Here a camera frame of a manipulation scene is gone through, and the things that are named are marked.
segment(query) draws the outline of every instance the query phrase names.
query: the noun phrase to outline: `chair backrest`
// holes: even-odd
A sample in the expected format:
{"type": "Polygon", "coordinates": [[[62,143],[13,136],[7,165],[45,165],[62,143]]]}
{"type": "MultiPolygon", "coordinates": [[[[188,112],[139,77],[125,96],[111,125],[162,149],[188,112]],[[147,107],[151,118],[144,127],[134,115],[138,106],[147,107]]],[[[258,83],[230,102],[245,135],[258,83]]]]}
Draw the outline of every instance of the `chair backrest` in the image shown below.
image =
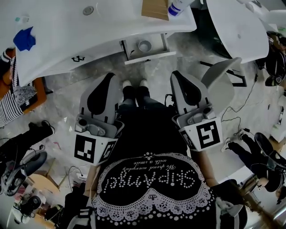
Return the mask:
{"type": "Polygon", "coordinates": [[[218,115],[234,98],[234,87],[226,71],[241,62],[241,58],[228,59],[214,64],[202,78],[210,94],[210,102],[218,115]]]}

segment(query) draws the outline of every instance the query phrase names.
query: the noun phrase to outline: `cardboard box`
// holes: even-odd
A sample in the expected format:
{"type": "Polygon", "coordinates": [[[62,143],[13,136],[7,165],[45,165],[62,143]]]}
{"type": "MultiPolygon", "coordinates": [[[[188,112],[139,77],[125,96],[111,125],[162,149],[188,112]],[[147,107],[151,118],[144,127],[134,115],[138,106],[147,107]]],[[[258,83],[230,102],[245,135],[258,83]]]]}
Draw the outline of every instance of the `cardboard box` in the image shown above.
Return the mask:
{"type": "Polygon", "coordinates": [[[143,0],[141,15],[169,21],[168,0],[143,0]]]}

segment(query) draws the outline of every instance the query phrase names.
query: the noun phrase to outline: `sleeve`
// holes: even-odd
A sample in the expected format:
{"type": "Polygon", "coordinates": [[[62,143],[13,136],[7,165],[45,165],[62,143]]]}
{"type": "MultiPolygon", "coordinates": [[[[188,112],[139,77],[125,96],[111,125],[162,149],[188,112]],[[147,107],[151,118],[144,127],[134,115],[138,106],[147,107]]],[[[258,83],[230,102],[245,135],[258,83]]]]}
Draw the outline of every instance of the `sleeve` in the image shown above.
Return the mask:
{"type": "MultiPolygon", "coordinates": [[[[240,195],[240,192],[238,190],[238,185],[236,180],[227,180],[219,185],[211,187],[211,190],[214,191],[214,193],[220,197],[221,199],[228,201],[234,205],[236,204],[242,204],[244,206],[244,199],[240,195]]],[[[247,213],[245,206],[241,209],[239,212],[240,217],[240,229],[245,228],[247,223],[247,213]]],[[[223,228],[229,228],[227,227],[229,224],[232,224],[233,222],[226,222],[223,228]]]]}

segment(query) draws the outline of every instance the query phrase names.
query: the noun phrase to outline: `hair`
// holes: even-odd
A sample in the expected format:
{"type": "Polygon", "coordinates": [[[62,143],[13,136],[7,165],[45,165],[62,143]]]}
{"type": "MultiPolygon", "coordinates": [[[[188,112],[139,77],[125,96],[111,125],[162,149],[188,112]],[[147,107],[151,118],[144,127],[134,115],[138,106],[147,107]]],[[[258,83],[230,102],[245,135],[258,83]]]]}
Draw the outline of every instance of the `hair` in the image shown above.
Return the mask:
{"type": "Polygon", "coordinates": [[[277,200],[277,204],[280,204],[282,202],[282,200],[284,200],[285,197],[286,197],[286,187],[283,186],[283,187],[281,187],[281,193],[280,193],[280,196],[277,200]]]}

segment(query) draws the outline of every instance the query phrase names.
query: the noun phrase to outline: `white desk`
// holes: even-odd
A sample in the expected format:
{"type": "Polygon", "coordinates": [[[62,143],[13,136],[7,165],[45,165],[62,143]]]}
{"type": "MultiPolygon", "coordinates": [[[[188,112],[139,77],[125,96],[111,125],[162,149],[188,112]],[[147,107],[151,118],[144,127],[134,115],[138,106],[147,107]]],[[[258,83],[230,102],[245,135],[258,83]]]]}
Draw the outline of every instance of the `white desk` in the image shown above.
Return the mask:
{"type": "Polygon", "coordinates": [[[261,21],[237,0],[206,0],[211,19],[224,47],[241,63],[264,58],[269,44],[261,21]]]}
{"type": "MultiPolygon", "coordinates": [[[[68,72],[92,60],[124,51],[122,40],[128,38],[130,46],[130,37],[142,34],[157,34],[161,39],[162,50],[153,52],[155,57],[149,59],[173,55],[175,52],[170,52],[168,43],[164,44],[165,37],[160,34],[190,32],[197,28],[190,8],[178,17],[169,16],[169,21],[141,16],[141,9],[142,0],[3,0],[0,43],[7,44],[19,30],[33,26],[36,45],[30,51],[16,52],[19,81],[24,86],[37,77],[68,72]],[[87,6],[94,7],[88,16],[83,14],[87,6]],[[29,22],[16,25],[15,18],[24,14],[29,15],[29,22]],[[74,62],[72,57],[78,60],[77,56],[84,60],[74,62]]],[[[138,61],[127,60],[135,63],[148,59],[146,55],[143,57],[138,61]]]]}

